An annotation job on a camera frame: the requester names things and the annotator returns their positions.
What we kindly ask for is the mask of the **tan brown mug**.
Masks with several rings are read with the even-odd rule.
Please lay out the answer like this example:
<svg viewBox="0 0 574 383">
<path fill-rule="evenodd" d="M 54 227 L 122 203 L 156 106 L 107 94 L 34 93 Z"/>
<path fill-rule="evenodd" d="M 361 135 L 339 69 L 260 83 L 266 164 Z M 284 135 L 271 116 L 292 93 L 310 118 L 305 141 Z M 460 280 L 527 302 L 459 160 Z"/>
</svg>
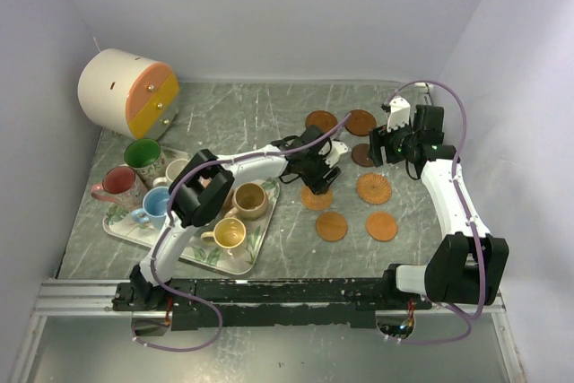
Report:
<svg viewBox="0 0 574 383">
<path fill-rule="evenodd" d="M 269 206 L 266 191 L 256 183 L 245 183 L 239 186 L 232 197 L 231 209 L 226 217 L 255 221 L 262 218 Z"/>
</svg>

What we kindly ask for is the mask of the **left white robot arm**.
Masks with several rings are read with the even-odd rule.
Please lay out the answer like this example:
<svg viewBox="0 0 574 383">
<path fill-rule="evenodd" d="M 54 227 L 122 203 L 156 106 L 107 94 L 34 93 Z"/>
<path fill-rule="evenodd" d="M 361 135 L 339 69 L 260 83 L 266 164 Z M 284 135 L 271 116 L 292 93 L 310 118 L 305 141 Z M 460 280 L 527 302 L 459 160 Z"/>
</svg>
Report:
<svg viewBox="0 0 574 383">
<path fill-rule="evenodd" d="M 135 303 L 148 310 L 162 307 L 168 298 L 175 264 L 187 247 L 188 235 L 210 224 L 231 190 L 255 180 L 293 176 L 315 195 L 326 193 L 340 175 L 337 163 L 350 152 L 347 144 L 322 133 L 316 126 L 251 152 L 216 155 L 196 153 L 169 187 L 170 199 L 161 233 L 147 256 L 130 276 Z"/>
</svg>

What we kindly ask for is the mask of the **smooth light wood coaster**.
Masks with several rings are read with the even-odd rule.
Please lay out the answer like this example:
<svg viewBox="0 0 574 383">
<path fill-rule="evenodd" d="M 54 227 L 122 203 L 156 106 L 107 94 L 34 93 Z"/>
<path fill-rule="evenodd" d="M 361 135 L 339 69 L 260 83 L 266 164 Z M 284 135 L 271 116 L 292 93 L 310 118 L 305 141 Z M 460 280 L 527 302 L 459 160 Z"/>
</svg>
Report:
<svg viewBox="0 0 574 383">
<path fill-rule="evenodd" d="M 319 215 L 315 227 L 317 235 L 328 242 L 343 239 L 348 231 L 346 219 L 337 212 L 326 212 Z"/>
</svg>

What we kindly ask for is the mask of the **hidden light wood coaster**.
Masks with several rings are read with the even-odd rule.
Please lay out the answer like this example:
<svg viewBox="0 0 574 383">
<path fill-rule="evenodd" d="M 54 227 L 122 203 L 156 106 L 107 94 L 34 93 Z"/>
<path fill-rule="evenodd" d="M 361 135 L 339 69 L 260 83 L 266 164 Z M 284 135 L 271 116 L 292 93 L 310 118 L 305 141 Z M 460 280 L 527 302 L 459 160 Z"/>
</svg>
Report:
<svg viewBox="0 0 574 383">
<path fill-rule="evenodd" d="M 374 212 L 366 221 L 368 234 L 377 241 L 390 241 L 397 232 L 398 226 L 396 219 L 386 212 Z"/>
</svg>

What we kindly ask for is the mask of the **beige mug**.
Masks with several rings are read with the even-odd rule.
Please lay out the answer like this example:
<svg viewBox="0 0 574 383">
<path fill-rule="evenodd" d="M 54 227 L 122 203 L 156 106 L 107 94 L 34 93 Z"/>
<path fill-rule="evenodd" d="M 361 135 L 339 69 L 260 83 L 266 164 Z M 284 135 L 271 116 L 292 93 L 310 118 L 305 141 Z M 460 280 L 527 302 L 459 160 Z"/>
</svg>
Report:
<svg viewBox="0 0 574 383">
<path fill-rule="evenodd" d="M 152 182 L 153 187 L 169 187 L 182 170 L 187 166 L 187 159 L 176 159 L 172 161 L 166 168 L 163 177 L 156 178 Z"/>
</svg>

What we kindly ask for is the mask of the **dark wood coaster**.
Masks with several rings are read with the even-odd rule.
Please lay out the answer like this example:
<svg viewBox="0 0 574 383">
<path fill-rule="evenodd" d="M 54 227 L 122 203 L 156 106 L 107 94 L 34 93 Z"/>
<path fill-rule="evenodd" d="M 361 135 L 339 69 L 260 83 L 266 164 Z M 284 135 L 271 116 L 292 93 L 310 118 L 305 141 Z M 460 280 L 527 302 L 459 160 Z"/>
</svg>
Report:
<svg viewBox="0 0 574 383">
<path fill-rule="evenodd" d="M 369 149 L 369 144 L 356 144 L 352 148 L 352 160 L 361 167 L 373 167 L 374 162 L 369 157 Z"/>
</svg>

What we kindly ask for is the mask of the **large woven rattan coaster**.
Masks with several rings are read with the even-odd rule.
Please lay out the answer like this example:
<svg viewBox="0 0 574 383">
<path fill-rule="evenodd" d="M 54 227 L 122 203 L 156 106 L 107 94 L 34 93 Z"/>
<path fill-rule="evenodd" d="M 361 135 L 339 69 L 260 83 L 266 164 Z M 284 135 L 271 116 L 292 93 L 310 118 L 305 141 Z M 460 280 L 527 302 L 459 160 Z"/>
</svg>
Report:
<svg viewBox="0 0 574 383">
<path fill-rule="evenodd" d="M 358 178 L 356 192 L 364 202 L 382 205 L 392 196 L 392 187 L 386 177 L 370 172 Z"/>
</svg>

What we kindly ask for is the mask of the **reddish brown wood coaster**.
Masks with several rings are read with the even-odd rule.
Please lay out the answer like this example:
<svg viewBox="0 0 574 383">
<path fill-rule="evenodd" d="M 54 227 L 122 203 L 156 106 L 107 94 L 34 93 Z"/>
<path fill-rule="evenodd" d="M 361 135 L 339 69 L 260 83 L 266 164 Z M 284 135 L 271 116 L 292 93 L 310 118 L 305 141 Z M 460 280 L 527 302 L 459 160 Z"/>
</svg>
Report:
<svg viewBox="0 0 574 383">
<path fill-rule="evenodd" d="M 377 127 L 377 120 L 372 114 L 363 109 L 354 109 L 345 123 L 345 129 L 355 136 L 368 136 Z"/>
</svg>

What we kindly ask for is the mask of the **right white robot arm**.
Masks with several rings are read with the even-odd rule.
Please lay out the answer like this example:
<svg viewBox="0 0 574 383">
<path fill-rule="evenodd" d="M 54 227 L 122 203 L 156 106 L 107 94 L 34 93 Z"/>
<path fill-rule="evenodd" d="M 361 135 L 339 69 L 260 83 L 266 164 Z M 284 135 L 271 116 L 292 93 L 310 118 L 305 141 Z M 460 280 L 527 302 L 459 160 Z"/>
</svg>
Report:
<svg viewBox="0 0 574 383">
<path fill-rule="evenodd" d="M 411 106 L 397 97 L 385 104 L 385 125 L 370 130 L 369 157 L 376 166 L 403 162 L 430 194 L 443 240 L 426 265 L 393 264 L 380 290 L 382 302 L 400 309 L 412 294 L 434 302 L 490 306 L 508 256 L 475 210 L 455 146 L 444 144 L 444 110 Z"/>
</svg>

